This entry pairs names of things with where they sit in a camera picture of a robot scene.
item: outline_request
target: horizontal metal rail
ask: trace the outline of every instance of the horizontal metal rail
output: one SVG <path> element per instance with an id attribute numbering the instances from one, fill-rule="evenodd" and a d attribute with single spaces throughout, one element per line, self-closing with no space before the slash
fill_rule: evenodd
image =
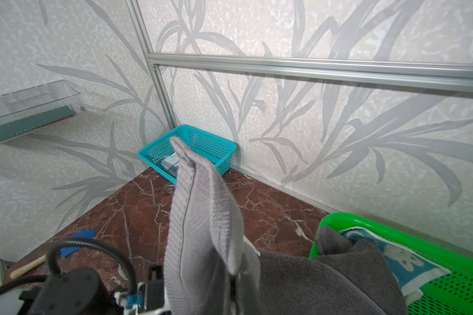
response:
<path id="1" fill-rule="evenodd" d="M 470 65 L 192 54 L 147 54 L 147 58 L 164 66 L 473 92 Z"/>

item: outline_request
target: light gray cloth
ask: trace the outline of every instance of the light gray cloth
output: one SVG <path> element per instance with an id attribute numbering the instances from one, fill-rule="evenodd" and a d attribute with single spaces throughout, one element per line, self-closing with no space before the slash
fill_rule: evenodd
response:
<path id="1" fill-rule="evenodd" d="M 174 315 L 200 314 L 219 255 L 230 274 L 246 255 L 259 281 L 257 254 L 244 244 L 244 222 L 233 195 L 207 159 L 172 137 L 181 161 L 170 211 L 164 261 L 166 294 Z"/>
<path id="2" fill-rule="evenodd" d="M 355 244 L 329 227 L 313 259 L 261 252 L 261 301 L 270 314 L 405 315 L 401 290 L 371 240 Z"/>

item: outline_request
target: dark gray towel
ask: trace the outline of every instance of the dark gray towel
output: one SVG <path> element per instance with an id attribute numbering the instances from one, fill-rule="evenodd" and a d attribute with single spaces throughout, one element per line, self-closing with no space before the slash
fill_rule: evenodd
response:
<path id="1" fill-rule="evenodd" d="M 352 244 L 329 227 L 315 241 L 314 259 L 261 252 L 259 292 L 270 314 L 407 314 L 375 243 Z"/>

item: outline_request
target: wooden handle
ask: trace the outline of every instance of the wooden handle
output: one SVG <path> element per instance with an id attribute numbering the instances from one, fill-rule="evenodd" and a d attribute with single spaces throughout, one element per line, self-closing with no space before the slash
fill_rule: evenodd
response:
<path id="1" fill-rule="evenodd" d="M 43 264 L 45 261 L 46 261 L 46 256 L 43 255 L 43 256 L 38 257 L 36 260 L 30 262 L 29 264 L 26 264 L 22 267 L 17 268 L 13 272 L 11 272 L 11 279 L 12 280 L 18 279 L 20 276 L 26 274 L 31 269 L 37 267 L 40 264 Z"/>

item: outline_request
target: metal bar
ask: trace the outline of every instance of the metal bar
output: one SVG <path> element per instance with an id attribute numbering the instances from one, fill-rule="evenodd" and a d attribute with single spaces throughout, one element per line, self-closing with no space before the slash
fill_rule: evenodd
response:
<path id="1" fill-rule="evenodd" d="M 224 55 L 148 54 L 166 66 L 473 92 L 473 66 Z"/>
<path id="2" fill-rule="evenodd" d="M 168 94 L 166 92 L 165 84 L 163 82 L 163 78 L 161 77 L 161 72 L 159 71 L 159 67 L 152 65 L 150 62 L 147 62 L 147 55 L 152 54 L 152 45 L 151 41 L 149 40 L 149 35 L 147 35 L 147 29 L 145 28 L 144 19 L 142 18 L 142 14 L 140 13 L 139 4 L 137 0 L 125 0 L 126 8 L 128 13 L 130 14 L 130 18 L 132 19 L 133 28 L 135 29 L 135 33 L 140 43 L 140 47 L 142 50 L 142 54 L 147 63 L 147 68 L 149 69 L 149 76 L 152 79 L 154 84 L 154 88 L 158 94 L 159 102 L 161 103 L 161 107 L 163 108 L 163 112 L 166 117 L 166 121 L 170 129 L 177 127 L 177 121 L 175 115 L 173 114 L 173 109 L 170 104 L 170 99 L 168 98 Z"/>

